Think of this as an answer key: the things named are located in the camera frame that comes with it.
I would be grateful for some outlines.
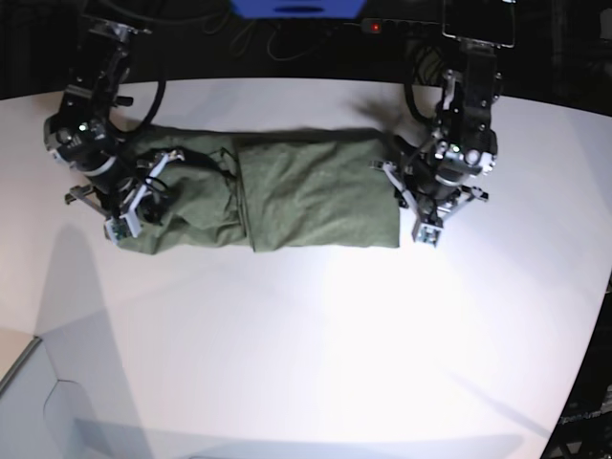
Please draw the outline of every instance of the wrinkled fabric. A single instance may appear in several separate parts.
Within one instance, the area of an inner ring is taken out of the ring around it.
[[[178,199],[160,225],[146,223],[123,249],[158,253],[189,244],[282,247],[399,245],[393,186],[371,161],[389,159],[385,137],[367,131],[219,134],[155,128],[130,151],[183,147],[227,171],[181,162],[160,179]]]

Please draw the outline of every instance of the green cloth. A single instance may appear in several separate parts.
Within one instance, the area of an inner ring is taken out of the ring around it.
[[[181,162],[160,179],[180,190],[159,226],[142,221],[131,251],[157,253],[176,245],[250,245],[254,251],[290,246],[399,245],[393,186],[369,167],[391,148],[377,131],[220,134],[156,128],[134,155],[183,147],[207,155],[235,177]]]

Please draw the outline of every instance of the folded green fabric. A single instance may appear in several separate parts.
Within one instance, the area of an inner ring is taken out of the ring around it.
[[[142,221],[131,251],[157,253],[179,244],[249,244],[254,251],[342,245],[398,247],[394,189],[369,167],[391,149],[376,131],[219,134],[156,128],[132,154],[183,147],[227,173],[169,164],[160,176],[180,197],[159,226]]]

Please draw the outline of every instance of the blue object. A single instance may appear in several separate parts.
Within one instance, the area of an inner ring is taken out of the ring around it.
[[[246,18],[335,17],[352,19],[365,0],[232,0],[235,11]]]

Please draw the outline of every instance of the white tabletop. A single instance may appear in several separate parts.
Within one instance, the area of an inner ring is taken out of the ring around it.
[[[139,118],[154,85],[122,93]],[[612,266],[611,119],[502,98],[491,200],[437,250],[411,242],[406,212],[399,250],[150,257],[63,205],[76,176],[42,145],[58,101],[0,102],[0,326],[42,335],[115,457],[540,455]],[[424,134],[398,85],[355,81],[176,81],[156,122]]]

